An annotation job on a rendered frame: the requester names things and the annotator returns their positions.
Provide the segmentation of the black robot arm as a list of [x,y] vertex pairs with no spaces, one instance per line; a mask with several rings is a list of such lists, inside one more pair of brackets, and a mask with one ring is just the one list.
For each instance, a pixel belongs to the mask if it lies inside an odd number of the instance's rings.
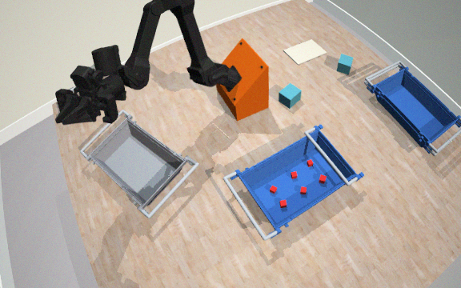
[[[76,86],[74,93],[77,94],[79,90],[90,90],[89,94],[93,98],[94,91],[98,93],[104,81],[110,85],[116,100],[126,101],[124,86],[135,90],[145,87],[150,76],[150,49],[160,15],[167,10],[177,18],[189,51],[191,63],[186,69],[190,79],[203,86],[221,84],[230,92],[242,80],[242,76],[235,66],[229,68],[208,58],[194,17],[194,0],[153,0],[143,7],[133,50],[126,63],[121,65],[117,45],[93,50],[91,53],[95,69],[77,66],[70,75]],[[103,79],[105,76],[108,77]]]

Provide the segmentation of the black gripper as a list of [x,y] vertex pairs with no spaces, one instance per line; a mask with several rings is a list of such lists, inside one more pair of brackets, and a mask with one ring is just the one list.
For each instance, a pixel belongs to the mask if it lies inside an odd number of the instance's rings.
[[101,115],[101,110],[105,116],[103,122],[113,123],[118,117],[118,107],[115,96],[112,93],[110,85],[102,81],[98,93],[94,91],[93,98],[89,94],[90,90],[79,90],[75,94],[72,90],[60,89],[55,93],[59,115],[55,119],[57,123],[63,125],[96,122],[97,116]]

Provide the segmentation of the small teal block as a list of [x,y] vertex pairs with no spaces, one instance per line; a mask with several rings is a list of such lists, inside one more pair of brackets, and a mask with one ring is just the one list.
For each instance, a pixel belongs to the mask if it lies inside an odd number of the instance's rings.
[[289,109],[301,99],[301,90],[291,83],[279,91],[279,101]]
[[340,56],[336,71],[349,75],[353,57],[346,56],[345,54],[341,54]]

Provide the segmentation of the cream flat rectangular panel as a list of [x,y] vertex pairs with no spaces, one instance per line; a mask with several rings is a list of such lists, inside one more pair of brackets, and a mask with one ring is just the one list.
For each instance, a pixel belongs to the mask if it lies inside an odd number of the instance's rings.
[[283,50],[292,60],[300,65],[309,60],[319,57],[320,55],[327,54],[327,52],[316,44],[312,39],[310,41],[302,42],[296,46]]

